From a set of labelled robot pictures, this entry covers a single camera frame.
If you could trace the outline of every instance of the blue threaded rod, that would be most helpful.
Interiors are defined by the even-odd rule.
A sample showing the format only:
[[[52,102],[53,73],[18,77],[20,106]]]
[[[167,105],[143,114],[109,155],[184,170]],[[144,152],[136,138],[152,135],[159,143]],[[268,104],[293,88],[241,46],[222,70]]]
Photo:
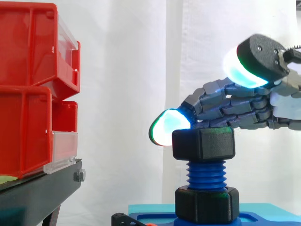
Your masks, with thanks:
[[[225,191],[226,177],[224,175],[226,168],[225,161],[214,162],[189,162],[187,176],[189,179],[188,188],[208,191]]]

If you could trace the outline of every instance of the black nut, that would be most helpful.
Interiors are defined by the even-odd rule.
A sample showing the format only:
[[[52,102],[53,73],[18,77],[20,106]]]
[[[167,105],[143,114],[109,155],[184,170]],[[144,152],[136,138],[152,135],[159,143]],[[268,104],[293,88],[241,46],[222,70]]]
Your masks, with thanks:
[[[177,160],[220,161],[235,156],[234,131],[230,127],[175,130],[172,139]]]
[[[233,187],[207,192],[180,187],[175,192],[178,218],[195,224],[229,224],[239,215],[239,194]]]

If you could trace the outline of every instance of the robotic hand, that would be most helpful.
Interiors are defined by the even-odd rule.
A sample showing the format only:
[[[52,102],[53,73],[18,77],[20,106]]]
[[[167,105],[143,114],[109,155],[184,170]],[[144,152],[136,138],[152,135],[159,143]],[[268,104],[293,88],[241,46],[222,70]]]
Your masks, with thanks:
[[[287,67],[291,62],[301,64],[301,52],[263,35],[251,36],[226,55],[226,79],[206,83],[153,122],[151,141],[171,145],[176,129],[301,130],[301,77]]]

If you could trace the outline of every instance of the white backdrop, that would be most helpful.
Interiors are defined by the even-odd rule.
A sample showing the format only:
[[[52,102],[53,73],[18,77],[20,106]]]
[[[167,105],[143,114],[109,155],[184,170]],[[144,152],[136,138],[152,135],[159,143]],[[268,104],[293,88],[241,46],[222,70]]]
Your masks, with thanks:
[[[129,204],[173,203],[186,166],[149,141],[153,119],[223,78],[222,57],[252,33],[301,44],[294,0],[53,2],[81,42],[81,93],[71,99],[79,104],[78,157],[87,171],[62,204],[58,226],[108,226]],[[301,214],[300,135],[236,130],[227,181],[241,202]]]
[[[167,28],[173,27],[166,31],[167,47],[174,47],[167,48],[167,53],[174,51],[170,55],[175,62],[167,64],[166,76],[174,71],[179,75],[174,78],[178,88],[166,90],[166,97],[174,97],[166,99],[168,107],[179,105],[206,82],[223,79],[223,57],[253,33],[268,35],[285,46],[301,45],[294,0],[177,0],[166,7]],[[235,131],[237,154],[227,161],[226,177],[228,185],[239,190],[241,202],[268,202],[301,214],[300,137],[301,132],[288,129]],[[187,166],[175,161],[168,148],[163,163],[163,202],[169,203],[174,201],[172,191],[187,184]]]

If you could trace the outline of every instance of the blue light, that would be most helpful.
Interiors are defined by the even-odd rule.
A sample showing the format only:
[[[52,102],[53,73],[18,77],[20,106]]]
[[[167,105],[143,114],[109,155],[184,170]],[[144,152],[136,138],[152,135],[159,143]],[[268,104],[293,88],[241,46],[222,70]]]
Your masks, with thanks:
[[[158,145],[172,145],[172,132],[176,129],[190,129],[190,122],[175,109],[164,111],[150,128],[151,139]]]
[[[249,89],[260,87],[268,83],[243,67],[237,57],[237,48],[234,48],[225,56],[223,69],[232,82]]]

